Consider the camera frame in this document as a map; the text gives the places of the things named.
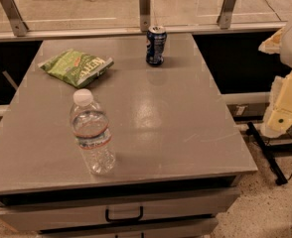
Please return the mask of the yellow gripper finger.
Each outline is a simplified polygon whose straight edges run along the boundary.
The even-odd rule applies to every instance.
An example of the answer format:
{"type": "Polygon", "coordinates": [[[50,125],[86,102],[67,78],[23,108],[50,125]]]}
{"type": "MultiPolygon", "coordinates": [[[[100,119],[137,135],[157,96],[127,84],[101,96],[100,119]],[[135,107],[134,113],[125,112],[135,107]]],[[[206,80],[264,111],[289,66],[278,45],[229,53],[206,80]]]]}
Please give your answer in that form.
{"type": "Polygon", "coordinates": [[[282,33],[283,29],[276,31],[271,37],[260,44],[258,50],[269,55],[279,54],[282,33]]]}
{"type": "Polygon", "coordinates": [[[292,71],[285,77],[276,76],[271,86],[269,106],[261,124],[261,134],[277,138],[292,126],[292,71]]]}

